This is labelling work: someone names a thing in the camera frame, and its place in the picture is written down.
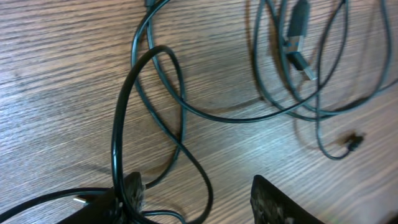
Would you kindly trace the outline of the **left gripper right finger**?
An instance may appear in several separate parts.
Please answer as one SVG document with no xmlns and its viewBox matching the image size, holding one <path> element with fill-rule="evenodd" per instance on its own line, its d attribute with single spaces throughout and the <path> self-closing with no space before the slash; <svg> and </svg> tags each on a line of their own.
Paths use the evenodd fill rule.
<svg viewBox="0 0 398 224">
<path fill-rule="evenodd" d="M 323 224 L 261 175 L 255 175 L 250 199 L 255 224 Z"/>
</svg>

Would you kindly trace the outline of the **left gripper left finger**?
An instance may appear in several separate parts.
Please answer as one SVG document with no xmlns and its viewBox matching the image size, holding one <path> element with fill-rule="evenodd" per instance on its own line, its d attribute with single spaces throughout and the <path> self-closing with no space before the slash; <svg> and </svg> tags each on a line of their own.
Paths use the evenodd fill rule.
<svg viewBox="0 0 398 224">
<path fill-rule="evenodd" d="M 133 210 L 137 213 L 142 211 L 144 205 L 145 185 L 142 183 L 141 174 L 133 172 L 124 178 L 127 199 Z M 100 223 L 128 223 L 127 215 L 119 205 L 120 201 L 114 194 L 114 189 L 106 191 L 98 196 L 89 205 L 73 215 L 60 221 L 61 224 L 100 224 Z"/>
</svg>

